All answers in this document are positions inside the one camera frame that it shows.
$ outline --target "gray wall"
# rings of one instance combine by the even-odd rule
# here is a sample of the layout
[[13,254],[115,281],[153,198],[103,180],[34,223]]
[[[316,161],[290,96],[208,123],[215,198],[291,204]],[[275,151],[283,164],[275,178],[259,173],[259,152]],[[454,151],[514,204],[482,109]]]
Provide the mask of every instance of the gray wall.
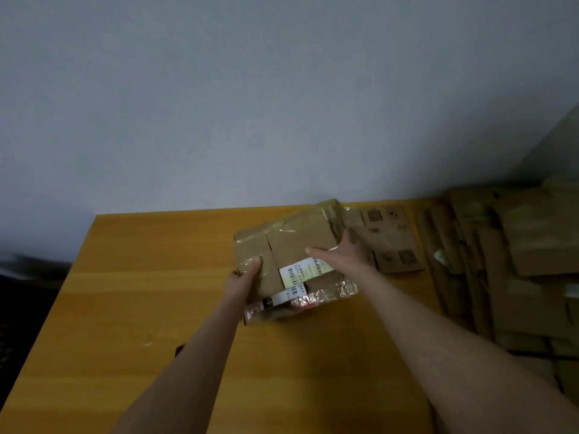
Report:
[[541,181],[551,176],[579,178],[579,104],[514,171],[514,178],[522,181]]
[[94,213],[502,179],[579,97],[576,0],[0,0],[0,252]]

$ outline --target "wooden table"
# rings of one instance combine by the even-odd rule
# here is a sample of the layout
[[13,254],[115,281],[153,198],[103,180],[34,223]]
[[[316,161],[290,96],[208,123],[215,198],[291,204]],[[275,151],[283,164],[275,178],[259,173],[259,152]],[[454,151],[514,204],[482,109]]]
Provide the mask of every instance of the wooden table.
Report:
[[[421,203],[405,204],[414,221]],[[300,208],[97,216],[0,432],[107,432],[219,302],[233,233]],[[438,310],[428,271],[391,279]],[[429,405],[363,295],[240,324],[209,432],[358,430],[431,431]]]

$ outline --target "right hand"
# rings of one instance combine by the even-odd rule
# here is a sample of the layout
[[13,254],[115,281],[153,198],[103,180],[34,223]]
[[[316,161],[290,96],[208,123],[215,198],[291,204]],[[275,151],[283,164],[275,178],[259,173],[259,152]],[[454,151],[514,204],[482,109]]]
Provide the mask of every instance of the right hand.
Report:
[[353,278],[359,269],[368,266],[366,250],[362,241],[353,242],[348,229],[344,230],[342,240],[336,249],[322,250],[320,248],[307,247],[306,254],[314,259],[321,259],[333,269]]

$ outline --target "hand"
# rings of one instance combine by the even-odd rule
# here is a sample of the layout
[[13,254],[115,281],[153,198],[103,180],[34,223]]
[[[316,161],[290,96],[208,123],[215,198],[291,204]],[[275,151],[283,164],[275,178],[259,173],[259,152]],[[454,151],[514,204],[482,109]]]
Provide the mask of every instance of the hand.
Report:
[[336,249],[322,250],[320,248],[307,247],[306,254],[315,259],[321,259],[333,269],[344,273],[350,278],[358,269],[368,266],[366,250],[362,241],[354,242],[348,229],[344,230],[342,241]]
[[243,275],[239,276],[237,271],[230,272],[223,286],[225,298],[239,298],[245,303],[251,289],[251,282],[260,269],[261,257],[258,256],[251,259],[251,264]]

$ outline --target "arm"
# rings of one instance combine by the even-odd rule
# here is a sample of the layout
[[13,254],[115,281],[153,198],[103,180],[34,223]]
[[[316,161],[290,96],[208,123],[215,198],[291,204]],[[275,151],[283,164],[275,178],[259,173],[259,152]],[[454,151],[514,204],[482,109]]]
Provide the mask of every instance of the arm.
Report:
[[374,306],[416,381],[453,433],[579,432],[579,410],[498,346],[433,313],[367,266],[344,233],[307,248],[350,277]]
[[112,430],[126,433],[204,433],[225,362],[242,318],[251,281],[261,267],[255,259],[238,277],[225,282],[225,297],[181,353],[122,415]]

